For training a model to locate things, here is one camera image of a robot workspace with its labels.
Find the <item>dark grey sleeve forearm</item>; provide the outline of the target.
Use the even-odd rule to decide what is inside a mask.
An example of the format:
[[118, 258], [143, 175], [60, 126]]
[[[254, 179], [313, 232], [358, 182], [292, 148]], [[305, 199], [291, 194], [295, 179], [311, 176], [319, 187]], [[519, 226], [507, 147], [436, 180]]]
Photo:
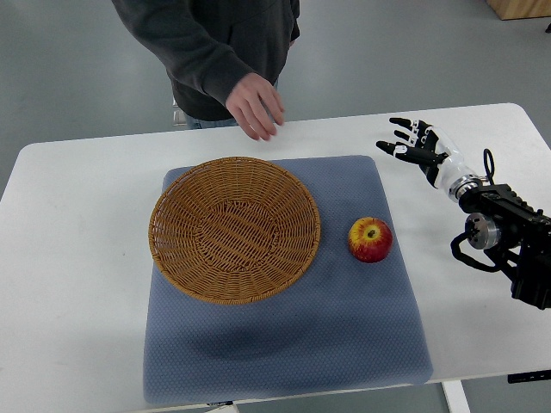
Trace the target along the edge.
[[253, 73], [233, 48], [193, 16], [190, 1], [114, 1], [131, 35], [164, 65], [181, 109], [199, 113], [224, 107]]

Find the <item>person's bare hand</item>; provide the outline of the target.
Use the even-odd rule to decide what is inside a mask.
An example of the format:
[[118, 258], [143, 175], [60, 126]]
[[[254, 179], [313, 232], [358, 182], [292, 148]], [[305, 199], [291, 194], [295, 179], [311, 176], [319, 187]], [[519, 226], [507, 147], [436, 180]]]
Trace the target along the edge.
[[251, 139], [268, 141], [284, 124], [284, 106], [276, 88], [256, 73], [245, 75], [226, 99], [226, 109]]

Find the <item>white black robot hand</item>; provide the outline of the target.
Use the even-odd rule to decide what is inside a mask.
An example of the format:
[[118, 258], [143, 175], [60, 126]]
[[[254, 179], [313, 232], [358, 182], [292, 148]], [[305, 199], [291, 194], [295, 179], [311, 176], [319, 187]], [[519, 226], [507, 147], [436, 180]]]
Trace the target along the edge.
[[393, 117], [389, 121], [399, 127], [394, 131], [399, 140], [377, 141], [376, 147], [402, 162], [416, 164], [433, 188], [458, 203], [467, 190], [480, 185], [480, 178], [441, 128], [423, 120]]

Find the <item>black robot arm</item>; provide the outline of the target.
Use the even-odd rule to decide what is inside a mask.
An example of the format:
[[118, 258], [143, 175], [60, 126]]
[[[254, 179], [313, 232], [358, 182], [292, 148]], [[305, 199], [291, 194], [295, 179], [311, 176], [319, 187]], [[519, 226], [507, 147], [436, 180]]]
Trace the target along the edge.
[[501, 272], [511, 297], [540, 310], [550, 307], [550, 217], [506, 184], [467, 188], [458, 203], [468, 214], [451, 244], [453, 257], [471, 268]]

